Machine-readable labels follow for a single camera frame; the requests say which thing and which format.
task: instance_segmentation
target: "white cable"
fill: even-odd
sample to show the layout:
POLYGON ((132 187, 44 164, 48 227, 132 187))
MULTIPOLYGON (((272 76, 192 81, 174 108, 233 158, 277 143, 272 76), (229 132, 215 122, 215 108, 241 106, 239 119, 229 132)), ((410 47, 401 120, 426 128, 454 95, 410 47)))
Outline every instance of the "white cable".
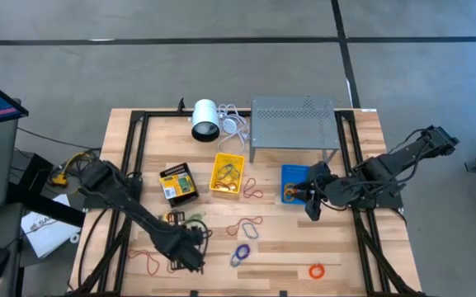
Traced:
POLYGON ((249 134, 250 134, 250 128, 247 124, 247 120, 245 120, 244 117, 240 116, 238 114, 238 108, 234 104, 221 104, 218 107, 218 118, 219 118, 219 127, 221 127, 221 130, 229 134, 229 136, 225 137, 223 140, 219 141, 218 144, 218 151, 220 153, 226 153, 221 149, 221 144, 224 143, 225 141, 228 141, 235 135, 239 137, 239 140, 241 140, 241 149, 238 152, 232 152, 232 154, 241 154, 243 150, 245 149, 245 142, 249 139, 249 134), (229 110, 233 109, 235 114, 230 114, 229 115, 229 110), (225 120, 231 120, 232 122, 235 123, 237 129, 235 132, 231 133, 228 131, 224 130, 224 125, 223 122, 225 120))

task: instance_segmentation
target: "purple ring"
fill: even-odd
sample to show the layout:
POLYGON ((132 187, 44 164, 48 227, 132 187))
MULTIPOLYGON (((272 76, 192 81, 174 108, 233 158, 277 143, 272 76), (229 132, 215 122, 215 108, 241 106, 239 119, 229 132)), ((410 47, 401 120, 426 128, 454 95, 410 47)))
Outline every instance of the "purple ring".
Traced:
POLYGON ((237 249, 234 255, 236 256, 237 259, 239 260, 244 260, 248 257, 248 255, 251 253, 251 247, 248 246, 248 244, 242 244, 240 245, 237 249), (245 255, 244 256, 239 256, 239 252, 241 250, 245 249, 245 255))

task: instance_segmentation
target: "red rubber band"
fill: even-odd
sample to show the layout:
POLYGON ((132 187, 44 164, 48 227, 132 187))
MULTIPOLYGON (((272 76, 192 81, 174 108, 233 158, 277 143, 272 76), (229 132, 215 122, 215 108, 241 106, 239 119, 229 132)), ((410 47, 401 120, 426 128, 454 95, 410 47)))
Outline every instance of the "red rubber band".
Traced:
POLYGON ((239 225, 240 225, 241 222, 244 221, 244 220, 247 220, 247 221, 249 221, 249 222, 251 222, 251 223, 253 223, 253 224, 261 224, 261 223, 263 223, 263 218, 262 218, 261 216, 257 216, 257 217, 254 218, 254 219, 242 218, 242 219, 240 219, 240 220, 238 221, 237 224, 230 225, 230 226, 228 226, 228 227, 226 228, 225 231, 227 231, 227 234, 230 235, 230 236, 236 235, 236 234, 238 233, 238 231, 239 231, 239 225), (229 229, 231 229, 231 228, 236 228, 236 232, 230 233, 230 232, 229 232, 229 229))
POLYGON ((251 190, 254 186, 256 186, 256 180, 254 178, 249 178, 247 180, 247 183, 245 184, 245 186, 243 186, 243 197, 245 198, 250 198, 252 196, 256 197, 256 198, 262 198, 263 197, 263 192, 262 190, 255 190, 253 191, 252 193, 247 193, 247 191, 251 190), (253 181, 254 184, 250 187, 247 187, 248 186, 248 183, 250 181, 253 181))
POLYGON ((326 274, 326 269, 323 267, 322 264, 313 264, 309 268, 309 276, 311 276, 312 279, 319 280, 324 274, 326 274), (315 268, 318 268, 320 270, 320 273, 318 273, 317 275, 313 274, 315 268))
POLYGON ((129 259, 138 257, 139 255, 145 255, 148 258, 146 260, 146 271, 148 272, 149 275, 154 276, 157 273, 158 268, 161 266, 161 264, 157 260, 153 259, 152 256, 149 254, 149 252, 146 250, 141 250, 141 251, 129 250, 128 251, 129 259), (149 271, 149 259, 152 259, 153 262, 157 263, 157 268, 155 268, 154 272, 149 271))
POLYGON ((214 186, 224 186, 227 191, 230 191, 230 186, 228 186, 227 184, 225 184, 225 183, 223 183, 223 182, 221 182, 221 181, 215 182, 214 186))

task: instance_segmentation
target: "white paper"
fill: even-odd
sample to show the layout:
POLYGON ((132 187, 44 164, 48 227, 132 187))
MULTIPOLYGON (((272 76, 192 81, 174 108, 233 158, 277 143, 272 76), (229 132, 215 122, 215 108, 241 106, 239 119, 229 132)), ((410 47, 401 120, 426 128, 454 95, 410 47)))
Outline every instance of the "white paper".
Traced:
MULTIPOLYGON (((69 206, 69 200, 65 194, 59 195, 53 200, 69 206)), ((36 232, 31 232, 26 236, 29 238, 36 256, 40 258, 46 257, 66 240, 70 239, 73 234, 80 232, 79 227, 58 221, 52 223, 54 221, 54 219, 35 212, 30 212, 28 215, 21 218, 21 228, 24 233, 29 233, 35 229, 38 230, 36 232)))

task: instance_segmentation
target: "orange object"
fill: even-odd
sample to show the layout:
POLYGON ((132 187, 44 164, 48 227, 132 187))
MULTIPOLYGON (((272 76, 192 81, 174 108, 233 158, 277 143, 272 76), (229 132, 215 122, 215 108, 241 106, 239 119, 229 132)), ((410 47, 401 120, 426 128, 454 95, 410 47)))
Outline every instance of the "orange object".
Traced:
POLYGON ((315 279, 315 280, 321 279, 324 274, 326 274, 326 269, 323 267, 322 264, 313 264, 313 265, 311 265, 311 267, 309 268, 309 276, 311 276, 311 278, 313 278, 313 279, 315 279), (314 271, 315 269, 319 269, 319 270, 320 270, 320 272, 319 272, 317 275, 313 274, 313 271, 314 271))

